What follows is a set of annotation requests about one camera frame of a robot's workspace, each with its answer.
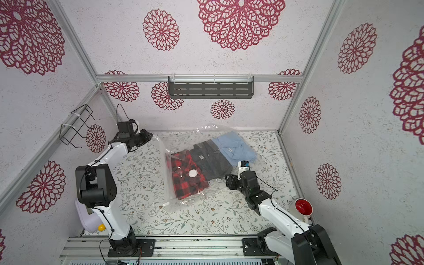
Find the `dark grey shirt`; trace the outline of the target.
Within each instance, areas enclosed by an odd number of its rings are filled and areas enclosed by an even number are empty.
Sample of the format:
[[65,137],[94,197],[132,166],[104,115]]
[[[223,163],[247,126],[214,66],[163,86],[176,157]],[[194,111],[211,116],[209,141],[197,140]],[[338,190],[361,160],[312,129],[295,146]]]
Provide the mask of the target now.
[[233,166],[212,140],[194,144],[189,153],[207,181],[223,178],[233,170]]

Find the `light blue shirt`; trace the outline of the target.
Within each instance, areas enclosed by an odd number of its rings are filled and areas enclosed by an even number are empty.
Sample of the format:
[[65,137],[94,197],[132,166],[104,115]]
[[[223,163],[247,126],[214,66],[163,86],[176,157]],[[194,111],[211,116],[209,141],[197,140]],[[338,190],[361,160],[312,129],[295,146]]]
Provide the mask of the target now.
[[237,167],[240,161],[254,162],[257,159],[256,152],[234,131],[212,141],[233,167]]

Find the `clear plastic vacuum bag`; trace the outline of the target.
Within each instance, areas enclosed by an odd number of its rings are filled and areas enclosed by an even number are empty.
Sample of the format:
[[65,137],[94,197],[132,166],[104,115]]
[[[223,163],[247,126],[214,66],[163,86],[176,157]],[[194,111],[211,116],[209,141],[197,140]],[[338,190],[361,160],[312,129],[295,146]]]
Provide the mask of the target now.
[[168,209],[191,204],[223,188],[236,189],[257,152],[233,128],[207,124],[185,131],[157,131],[153,140],[163,155]]

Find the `red black plaid shirt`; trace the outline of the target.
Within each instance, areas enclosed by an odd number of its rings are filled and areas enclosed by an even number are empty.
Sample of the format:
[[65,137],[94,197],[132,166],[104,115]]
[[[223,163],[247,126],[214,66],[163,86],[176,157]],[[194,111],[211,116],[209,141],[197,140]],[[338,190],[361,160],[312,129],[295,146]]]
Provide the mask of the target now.
[[178,200],[199,194],[209,187],[205,175],[188,150],[171,155],[171,172],[173,189]]

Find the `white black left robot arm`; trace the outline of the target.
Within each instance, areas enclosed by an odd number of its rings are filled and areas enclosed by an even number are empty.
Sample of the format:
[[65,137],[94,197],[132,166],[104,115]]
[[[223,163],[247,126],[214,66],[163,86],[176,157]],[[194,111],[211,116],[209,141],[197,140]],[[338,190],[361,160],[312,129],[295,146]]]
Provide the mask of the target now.
[[106,150],[93,162],[75,171],[77,199],[96,213],[109,234],[112,251],[131,254],[138,244],[131,225],[114,203],[118,189],[112,170],[125,156],[149,142],[153,134],[134,119],[117,123],[118,132]]

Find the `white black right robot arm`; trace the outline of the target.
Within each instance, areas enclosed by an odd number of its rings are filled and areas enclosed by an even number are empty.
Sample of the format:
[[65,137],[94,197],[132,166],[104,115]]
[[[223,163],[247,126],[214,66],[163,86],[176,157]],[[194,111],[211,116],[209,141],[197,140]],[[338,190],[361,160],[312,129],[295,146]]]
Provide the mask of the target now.
[[249,208],[273,226],[259,232],[255,239],[242,240],[245,256],[279,256],[292,265],[340,265],[336,250],[320,225],[311,226],[281,208],[262,190],[254,171],[239,176],[227,174],[226,186],[245,196]]

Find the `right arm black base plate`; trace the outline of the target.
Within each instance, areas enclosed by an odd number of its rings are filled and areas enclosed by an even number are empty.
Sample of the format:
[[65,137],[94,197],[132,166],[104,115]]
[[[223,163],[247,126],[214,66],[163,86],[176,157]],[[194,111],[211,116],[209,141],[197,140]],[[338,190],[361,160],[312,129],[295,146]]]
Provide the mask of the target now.
[[277,231],[276,228],[269,227],[259,232],[256,237],[245,237],[242,239],[244,256],[278,256],[276,252],[271,251],[265,241],[265,237]]

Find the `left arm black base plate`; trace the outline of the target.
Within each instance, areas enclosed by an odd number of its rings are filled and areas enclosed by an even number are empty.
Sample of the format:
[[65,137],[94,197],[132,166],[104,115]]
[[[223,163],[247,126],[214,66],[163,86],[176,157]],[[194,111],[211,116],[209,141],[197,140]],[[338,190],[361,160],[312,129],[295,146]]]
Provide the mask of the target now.
[[155,239],[110,240],[108,257],[152,257],[155,249]]

